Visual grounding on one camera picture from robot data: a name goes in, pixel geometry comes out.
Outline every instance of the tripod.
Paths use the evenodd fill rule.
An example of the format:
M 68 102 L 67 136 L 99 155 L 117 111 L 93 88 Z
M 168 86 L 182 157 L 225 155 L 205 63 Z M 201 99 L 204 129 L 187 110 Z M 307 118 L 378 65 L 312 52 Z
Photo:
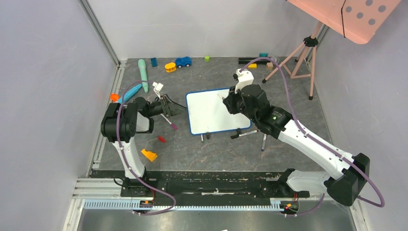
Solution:
M 284 67 L 286 71 L 290 74 L 291 78 L 303 78 L 303 77 L 310 77 L 310 93 L 309 93 L 309 100 L 313 99 L 313 84 L 315 81 L 315 62 L 316 62 L 316 46 L 319 43 L 318 40 L 316 39 L 316 35 L 318 34 L 321 26 L 323 25 L 322 22 L 318 22 L 315 31 L 313 34 L 309 37 L 306 37 L 302 44 L 299 45 L 296 50 L 294 50 L 281 64 L 279 64 L 280 67 Z M 293 69 L 293 72 L 289 70 L 289 68 L 286 66 L 286 62 L 292 58 L 301 48 L 303 47 L 302 52 L 300 55 L 296 58 L 295 62 L 297 62 L 295 68 Z M 300 65 L 302 64 L 303 60 L 305 59 L 306 54 L 309 52 L 309 49 L 312 47 L 312 63 L 311 63 L 311 68 L 310 68 L 310 74 L 307 75 L 300 75 L 297 76 L 296 73 L 300 68 Z M 262 83 L 266 83 L 267 80 L 278 71 L 277 68 L 273 70 L 264 80 L 262 80 Z

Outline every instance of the perforated pink panel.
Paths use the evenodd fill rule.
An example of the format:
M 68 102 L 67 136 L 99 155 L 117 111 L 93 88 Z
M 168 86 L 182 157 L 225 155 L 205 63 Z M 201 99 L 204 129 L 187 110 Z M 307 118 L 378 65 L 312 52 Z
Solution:
M 343 34 L 344 0 L 288 0 L 333 30 Z M 345 36 L 367 43 L 401 0 L 346 0 L 343 7 Z

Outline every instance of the gray wall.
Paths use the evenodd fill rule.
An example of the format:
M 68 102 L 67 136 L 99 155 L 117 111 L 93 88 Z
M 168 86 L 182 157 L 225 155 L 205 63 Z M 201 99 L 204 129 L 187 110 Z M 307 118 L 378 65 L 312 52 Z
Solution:
M 284 0 L 89 0 L 120 59 L 289 55 L 317 21 Z
M 408 1 L 366 45 L 330 31 L 318 49 L 316 87 L 333 142 L 371 159 L 385 208 L 366 205 L 373 231 L 407 230 Z M 367 184 L 363 195 L 378 202 Z
M 77 0 L 0 6 L 0 230 L 61 230 L 115 66 Z

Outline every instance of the gray floor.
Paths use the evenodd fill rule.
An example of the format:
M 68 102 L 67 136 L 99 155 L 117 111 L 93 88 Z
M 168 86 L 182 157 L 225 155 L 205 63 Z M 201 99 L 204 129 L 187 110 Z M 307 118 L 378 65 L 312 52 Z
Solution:
M 206 63 L 204 58 L 193 58 L 191 67 L 184 67 L 175 72 L 165 72 L 164 65 L 174 59 L 157 59 L 159 66 L 151 67 L 150 59 L 146 59 L 147 73 L 150 81 L 161 82 L 164 87 L 161 93 L 167 93 L 169 97 L 186 105 L 185 95 L 191 91 L 229 88 L 236 84 L 232 78 L 238 67 L 238 58 L 211 58 Z M 124 72 L 121 93 L 133 82 L 140 80 L 140 72 L 137 67 L 137 59 L 130 59 Z M 288 67 L 293 69 L 295 62 L 288 62 Z M 269 81 L 262 84 L 261 81 L 270 71 L 264 66 L 251 69 L 255 84 L 260 84 L 267 93 L 271 104 L 289 110 L 286 101 L 284 85 L 281 76 L 275 74 Z M 298 74 L 308 74 L 305 64 L 302 65 Z M 319 103 L 319 97 L 314 93 L 314 99 L 308 100 L 310 78 L 289 79 L 290 94 L 293 107 L 299 120 L 311 131 L 329 140 L 326 122 Z M 135 97 L 142 96 L 147 100 L 155 99 L 152 89 L 149 93 L 139 91 Z M 140 153 L 140 158 L 148 170 L 250 170 L 250 171 L 284 171 L 287 168 L 298 170 L 316 171 L 321 170 L 315 162 L 293 147 L 268 137 L 265 151 L 261 152 L 262 133 L 252 134 L 232 140 L 234 132 L 220 132 L 211 135 L 211 139 L 201 143 L 199 136 L 190 133 L 187 114 L 181 114 L 171 118 L 171 121 L 179 128 L 173 130 L 163 118 L 156 116 L 154 131 L 152 134 L 138 134 L 136 147 L 139 151 L 146 149 L 157 153 L 158 157 L 151 163 Z M 157 136 L 166 139 L 161 143 Z M 114 147 L 107 142 L 102 154 L 101 170 L 122 170 L 123 166 L 119 155 Z
M 316 202 L 301 202 L 300 212 Z M 350 209 L 325 201 L 315 212 L 296 218 L 284 218 L 278 212 L 172 211 L 139 217 L 126 210 L 82 212 L 79 231 L 355 231 Z

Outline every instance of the blue toy car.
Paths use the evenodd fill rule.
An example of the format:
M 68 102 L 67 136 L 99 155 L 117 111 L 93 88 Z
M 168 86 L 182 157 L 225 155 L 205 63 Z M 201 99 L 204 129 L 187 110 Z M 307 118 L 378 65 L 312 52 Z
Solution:
M 182 68 L 184 66 L 191 66 L 191 58 L 190 57 L 184 57 L 184 58 L 177 58 L 176 59 L 176 66 L 178 68 Z

